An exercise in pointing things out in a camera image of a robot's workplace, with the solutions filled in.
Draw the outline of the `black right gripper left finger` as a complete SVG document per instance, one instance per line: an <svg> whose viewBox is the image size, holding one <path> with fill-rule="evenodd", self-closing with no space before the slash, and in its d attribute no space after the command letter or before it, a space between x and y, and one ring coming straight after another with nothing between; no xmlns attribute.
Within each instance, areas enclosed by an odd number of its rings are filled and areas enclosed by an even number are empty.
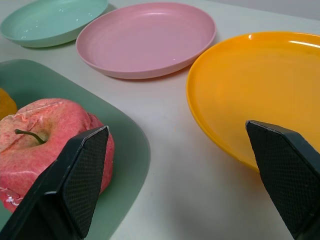
<svg viewBox="0 0 320 240"><path fill-rule="evenodd" d="M0 240L84 240L101 190L109 128L71 138L36 179Z"/></svg>

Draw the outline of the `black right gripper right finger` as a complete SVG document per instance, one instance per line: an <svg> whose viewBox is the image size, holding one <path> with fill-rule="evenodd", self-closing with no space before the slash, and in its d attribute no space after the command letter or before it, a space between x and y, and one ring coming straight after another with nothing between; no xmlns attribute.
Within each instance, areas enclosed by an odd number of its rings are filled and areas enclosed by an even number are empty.
<svg viewBox="0 0 320 240"><path fill-rule="evenodd" d="M298 132L245 124L259 175L294 240L320 240L320 153Z"/></svg>

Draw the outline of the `round orange plate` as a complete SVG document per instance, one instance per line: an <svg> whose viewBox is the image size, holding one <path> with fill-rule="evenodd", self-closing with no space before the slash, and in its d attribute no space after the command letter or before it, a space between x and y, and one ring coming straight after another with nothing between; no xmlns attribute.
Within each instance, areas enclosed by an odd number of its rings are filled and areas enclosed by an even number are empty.
<svg viewBox="0 0 320 240"><path fill-rule="evenodd" d="M298 132L320 152L320 35L265 31L217 43L191 66L186 98L202 131L252 169L248 120Z"/></svg>

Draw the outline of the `orange fruit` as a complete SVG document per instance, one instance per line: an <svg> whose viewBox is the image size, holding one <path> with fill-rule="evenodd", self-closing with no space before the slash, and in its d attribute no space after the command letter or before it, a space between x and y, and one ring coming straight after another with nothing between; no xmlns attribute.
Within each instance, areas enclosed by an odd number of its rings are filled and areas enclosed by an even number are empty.
<svg viewBox="0 0 320 240"><path fill-rule="evenodd" d="M15 101L2 88L0 88L0 120L18 111Z"/></svg>

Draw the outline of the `round green plate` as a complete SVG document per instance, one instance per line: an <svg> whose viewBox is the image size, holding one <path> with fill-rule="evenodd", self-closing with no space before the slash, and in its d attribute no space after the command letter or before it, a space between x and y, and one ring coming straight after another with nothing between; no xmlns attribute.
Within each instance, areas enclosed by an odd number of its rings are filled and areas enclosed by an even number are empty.
<svg viewBox="0 0 320 240"><path fill-rule="evenodd" d="M36 0L7 16L0 34L27 48L47 48L75 40L107 9L109 0Z"/></svg>

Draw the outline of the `round pink plate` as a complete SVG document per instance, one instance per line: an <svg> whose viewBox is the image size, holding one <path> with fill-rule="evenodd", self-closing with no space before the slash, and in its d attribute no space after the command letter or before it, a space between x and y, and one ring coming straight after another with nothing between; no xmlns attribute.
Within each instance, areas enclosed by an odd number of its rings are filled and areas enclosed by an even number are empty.
<svg viewBox="0 0 320 240"><path fill-rule="evenodd" d="M213 42L216 23L205 11L176 2L122 7L88 24L76 39L80 58L118 79L150 79L179 71Z"/></svg>

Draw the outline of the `red apple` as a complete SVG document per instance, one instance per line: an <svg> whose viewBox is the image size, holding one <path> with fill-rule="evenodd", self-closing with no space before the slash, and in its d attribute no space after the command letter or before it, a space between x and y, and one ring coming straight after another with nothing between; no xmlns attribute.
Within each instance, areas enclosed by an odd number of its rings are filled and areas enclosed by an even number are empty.
<svg viewBox="0 0 320 240"><path fill-rule="evenodd" d="M38 176L67 141L103 123L78 103L34 101L0 120L0 201L14 212Z"/></svg>

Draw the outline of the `green rectangular tray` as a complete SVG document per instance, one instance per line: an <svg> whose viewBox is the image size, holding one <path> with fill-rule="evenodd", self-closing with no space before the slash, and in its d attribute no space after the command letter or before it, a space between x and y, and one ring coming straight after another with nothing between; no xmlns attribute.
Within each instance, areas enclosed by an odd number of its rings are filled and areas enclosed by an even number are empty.
<svg viewBox="0 0 320 240"><path fill-rule="evenodd" d="M68 99L109 127L115 143L112 179L98 198L85 240L110 240L136 200L149 170L150 145L142 129L113 105L32 60L0 62L0 88L19 109L39 99Z"/></svg>

